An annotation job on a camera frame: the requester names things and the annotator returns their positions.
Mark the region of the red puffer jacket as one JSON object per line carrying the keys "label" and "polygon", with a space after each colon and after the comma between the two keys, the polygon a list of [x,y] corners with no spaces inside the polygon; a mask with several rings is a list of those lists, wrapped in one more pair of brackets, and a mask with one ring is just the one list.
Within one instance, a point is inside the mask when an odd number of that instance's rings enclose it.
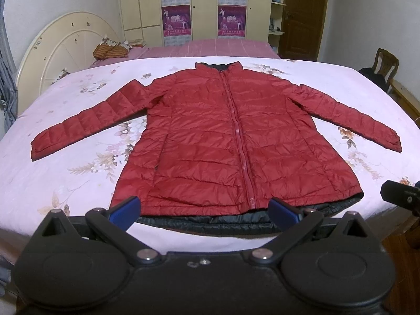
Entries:
{"label": "red puffer jacket", "polygon": [[364,195],[349,164],[315,119],[395,152],[398,134],[307,85],[244,68],[197,63],[157,78],[132,80],[106,100],[39,133],[42,159],[145,112],[147,126],[127,157],[111,204],[137,198],[135,220],[207,235],[268,234],[277,198],[332,216]]}

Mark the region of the dark clothes on chair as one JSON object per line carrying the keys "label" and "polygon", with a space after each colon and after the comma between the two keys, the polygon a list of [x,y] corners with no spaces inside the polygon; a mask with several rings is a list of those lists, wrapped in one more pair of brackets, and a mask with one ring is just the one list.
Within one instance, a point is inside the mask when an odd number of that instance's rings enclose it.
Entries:
{"label": "dark clothes on chair", "polygon": [[371,67],[364,67],[359,70],[359,73],[371,80],[374,84],[380,87],[384,92],[388,91],[388,85],[386,83],[385,77],[379,73],[375,73]]}

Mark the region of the floral white bed quilt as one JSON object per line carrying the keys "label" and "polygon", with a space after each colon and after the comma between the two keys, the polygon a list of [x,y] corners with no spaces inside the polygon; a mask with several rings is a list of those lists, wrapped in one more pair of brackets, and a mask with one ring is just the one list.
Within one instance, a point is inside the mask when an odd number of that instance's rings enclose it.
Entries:
{"label": "floral white bed quilt", "polygon": [[[196,63],[196,58],[128,60],[75,72],[51,85],[1,140],[1,254],[15,260],[54,208],[70,216],[82,216],[94,207],[107,208],[146,119],[138,117],[32,161],[31,141],[38,133],[102,102],[131,80],[148,85]],[[241,58],[241,65],[313,87],[396,131],[402,153],[360,136],[347,140],[345,132],[334,124],[322,120],[315,123],[361,183],[364,198],[353,210],[367,220],[379,238],[397,229],[407,212],[382,200],[381,185],[387,180],[419,180],[419,128],[401,107],[348,67],[268,58]]]}

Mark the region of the wooden side table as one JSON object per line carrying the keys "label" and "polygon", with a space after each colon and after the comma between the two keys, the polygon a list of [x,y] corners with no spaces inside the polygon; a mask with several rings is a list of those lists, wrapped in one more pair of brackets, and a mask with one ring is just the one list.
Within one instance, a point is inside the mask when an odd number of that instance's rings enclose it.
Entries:
{"label": "wooden side table", "polygon": [[391,93],[395,102],[410,116],[419,127],[420,106],[419,101],[400,82],[392,79],[390,82]]}

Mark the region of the wooden chair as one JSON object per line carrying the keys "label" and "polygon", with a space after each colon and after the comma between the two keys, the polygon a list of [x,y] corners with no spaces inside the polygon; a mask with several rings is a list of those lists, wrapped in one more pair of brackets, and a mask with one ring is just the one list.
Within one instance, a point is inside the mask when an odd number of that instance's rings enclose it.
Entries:
{"label": "wooden chair", "polygon": [[372,69],[376,75],[380,75],[384,80],[383,90],[388,93],[391,89],[390,84],[397,74],[399,59],[388,50],[378,48]]}

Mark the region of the grey curtain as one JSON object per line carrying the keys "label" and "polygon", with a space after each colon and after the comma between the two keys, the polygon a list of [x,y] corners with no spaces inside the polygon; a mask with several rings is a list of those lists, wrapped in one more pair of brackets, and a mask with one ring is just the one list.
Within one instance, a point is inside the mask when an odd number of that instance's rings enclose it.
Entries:
{"label": "grey curtain", "polygon": [[1,129],[7,132],[17,119],[18,89],[14,80],[16,65],[14,63],[4,21],[6,0],[1,0]]}

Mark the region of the cream round headboard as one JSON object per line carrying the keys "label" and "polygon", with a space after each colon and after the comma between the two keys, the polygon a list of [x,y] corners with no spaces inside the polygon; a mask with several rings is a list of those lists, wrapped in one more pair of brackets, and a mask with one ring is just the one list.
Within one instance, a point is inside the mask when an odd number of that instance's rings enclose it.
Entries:
{"label": "cream round headboard", "polygon": [[120,37],[103,18],[71,12],[44,27],[28,46],[16,76],[18,114],[62,77],[89,68],[93,51],[103,38]]}

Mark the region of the pink bed sheet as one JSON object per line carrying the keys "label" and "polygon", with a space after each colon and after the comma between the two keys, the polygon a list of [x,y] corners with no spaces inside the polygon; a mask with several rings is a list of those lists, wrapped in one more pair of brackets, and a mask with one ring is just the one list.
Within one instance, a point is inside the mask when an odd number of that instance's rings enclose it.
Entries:
{"label": "pink bed sheet", "polygon": [[111,65],[127,60],[142,58],[184,58],[184,57],[249,57],[279,59],[269,43],[245,38],[217,38],[189,41],[181,46],[135,47],[123,58],[96,60],[90,67]]}

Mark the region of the open corner shelf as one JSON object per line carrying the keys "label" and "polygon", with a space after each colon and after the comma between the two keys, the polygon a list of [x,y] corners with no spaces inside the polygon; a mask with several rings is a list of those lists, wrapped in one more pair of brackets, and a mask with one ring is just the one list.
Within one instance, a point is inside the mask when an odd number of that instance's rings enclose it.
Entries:
{"label": "open corner shelf", "polygon": [[283,31],[283,12],[285,7],[285,0],[271,0],[268,43],[277,55],[280,55],[281,41],[283,35],[285,35],[285,31]]}

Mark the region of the lower left purple poster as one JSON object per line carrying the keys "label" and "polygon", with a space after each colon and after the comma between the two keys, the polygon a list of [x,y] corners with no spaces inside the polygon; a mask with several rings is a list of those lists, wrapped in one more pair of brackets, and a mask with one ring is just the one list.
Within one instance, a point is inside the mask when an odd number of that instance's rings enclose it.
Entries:
{"label": "lower left purple poster", "polygon": [[182,46],[192,40],[189,5],[162,7],[164,46]]}

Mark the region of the lower right purple poster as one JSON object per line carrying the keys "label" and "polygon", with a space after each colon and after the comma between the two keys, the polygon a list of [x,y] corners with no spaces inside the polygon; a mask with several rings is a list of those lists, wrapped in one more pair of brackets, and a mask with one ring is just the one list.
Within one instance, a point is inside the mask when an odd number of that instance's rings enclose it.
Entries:
{"label": "lower right purple poster", "polygon": [[218,36],[221,38],[244,38],[246,36],[245,6],[218,6]]}

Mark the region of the cream wardrobe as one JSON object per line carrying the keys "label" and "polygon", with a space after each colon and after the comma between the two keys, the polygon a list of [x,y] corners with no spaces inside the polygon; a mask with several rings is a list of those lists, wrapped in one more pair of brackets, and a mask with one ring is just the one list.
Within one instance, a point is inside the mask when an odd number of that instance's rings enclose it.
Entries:
{"label": "cream wardrobe", "polygon": [[[191,0],[192,41],[218,36],[219,0]],[[122,27],[127,41],[143,40],[148,46],[164,46],[161,0],[120,0]],[[268,40],[271,0],[248,0],[246,36],[253,41]]]}

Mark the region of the brown wooden door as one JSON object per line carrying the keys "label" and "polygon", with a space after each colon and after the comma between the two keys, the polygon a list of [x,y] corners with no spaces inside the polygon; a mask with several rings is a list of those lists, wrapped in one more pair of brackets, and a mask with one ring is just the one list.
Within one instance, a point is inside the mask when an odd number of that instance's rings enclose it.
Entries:
{"label": "brown wooden door", "polygon": [[285,0],[280,36],[281,58],[316,61],[322,41],[327,0]]}

